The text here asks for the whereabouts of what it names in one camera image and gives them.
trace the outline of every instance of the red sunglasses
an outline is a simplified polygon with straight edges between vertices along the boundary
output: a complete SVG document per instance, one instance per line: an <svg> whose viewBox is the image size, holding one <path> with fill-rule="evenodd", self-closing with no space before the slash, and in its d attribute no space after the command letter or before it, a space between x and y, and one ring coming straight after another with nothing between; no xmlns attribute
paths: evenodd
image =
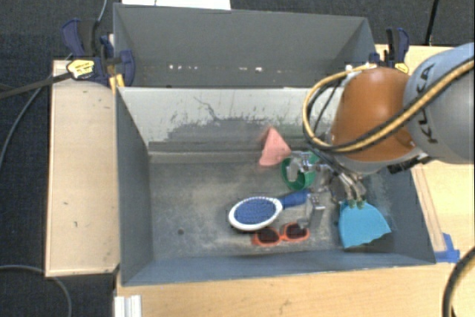
<svg viewBox="0 0 475 317"><path fill-rule="evenodd" d="M281 231L273 227L264 227L252 235L252 244L255 246L276 246L281 241L302 242L308 239L310 231L307 228L302 229L297 222L291 222L283 225Z"/></svg>

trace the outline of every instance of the blue object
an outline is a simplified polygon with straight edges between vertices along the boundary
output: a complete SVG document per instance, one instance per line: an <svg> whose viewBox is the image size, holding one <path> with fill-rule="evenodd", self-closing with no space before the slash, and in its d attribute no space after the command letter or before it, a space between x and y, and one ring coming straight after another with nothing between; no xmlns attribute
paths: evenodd
<svg viewBox="0 0 475 317"><path fill-rule="evenodd" d="M279 197L278 200L282 203L283 209L291 206L298 206L305 203L309 195L309 189L302 189L297 192L290 193L286 196Z"/></svg>
<svg viewBox="0 0 475 317"><path fill-rule="evenodd" d="M445 251L435 252L437 263L458 263L460 260L460 250L454 249L452 244L452 238L449 234L442 233L444 236L445 246L447 249Z"/></svg>
<svg viewBox="0 0 475 317"><path fill-rule="evenodd" d="M280 198L247 198L231 208L229 222L244 231L262 229L270 225L283 209L305 203L308 194L308 189L302 189Z"/></svg>
<svg viewBox="0 0 475 317"><path fill-rule="evenodd" d="M94 47L95 20L71 19L61 28L62 41L71 51L74 58L88 57L94 61L94 75L86 80L108 86L111 74L107 67L113 65L115 73L122 74L125 86L131 86L135 77L135 61L130 49L121 50L119 57L114 58L114 47L107 36L99 40L104 47L102 57L96 56Z"/></svg>
<svg viewBox="0 0 475 317"><path fill-rule="evenodd" d="M340 205L338 230L345 249L368 244L391 232L376 207L369 203L365 203L361 208L350 207L347 201Z"/></svg>
<svg viewBox="0 0 475 317"><path fill-rule="evenodd" d="M242 203L235 211L238 222L255 225L270 219L276 212L275 204L266 198L254 198Z"/></svg>

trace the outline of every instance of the blue brush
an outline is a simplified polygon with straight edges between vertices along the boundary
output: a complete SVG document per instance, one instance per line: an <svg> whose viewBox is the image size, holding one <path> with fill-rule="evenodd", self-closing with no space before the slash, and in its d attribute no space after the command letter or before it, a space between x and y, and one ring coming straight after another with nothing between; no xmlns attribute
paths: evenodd
<svg viewBox="0 0 475 317"><path fill-rule="evenodd" d="M256 231L270 225L282 210L305 203L308 189L284 197L250 197L236 203L229 212L230 224L243 231Z"/></svg>

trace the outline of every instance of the pink foam piece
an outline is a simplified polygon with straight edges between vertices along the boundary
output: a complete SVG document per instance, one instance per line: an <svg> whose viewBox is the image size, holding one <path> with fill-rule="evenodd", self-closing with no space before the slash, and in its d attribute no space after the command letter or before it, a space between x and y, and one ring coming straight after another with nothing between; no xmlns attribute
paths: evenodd
<svg viewBox="0 0 475 317"><path fill-rule="evenodd" d="M275 128L270 128L259 159L260 166L274 166L290 156L292 150Z"/></svg>

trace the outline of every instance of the gray bin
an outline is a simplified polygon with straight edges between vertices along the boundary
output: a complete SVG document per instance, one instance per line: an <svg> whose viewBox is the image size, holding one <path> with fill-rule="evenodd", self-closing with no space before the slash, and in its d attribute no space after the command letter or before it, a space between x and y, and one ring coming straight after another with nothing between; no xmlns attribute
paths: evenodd
<svg viewBox="0 0 475 317"><path fill-rule="evenodd" d="M320 227L299 244L253 246L226 219L240 199L289 192L278 167L258 165L263 135L272 125L292 149L306 148L308 87L374 50L365 19L116 4L114 35L137 61L134 86L117 94L125 286L435 262L409 172L365 180L393 232L352 252L339 242L330 194ZM288 209L273 226L305 211Z"/></svg>

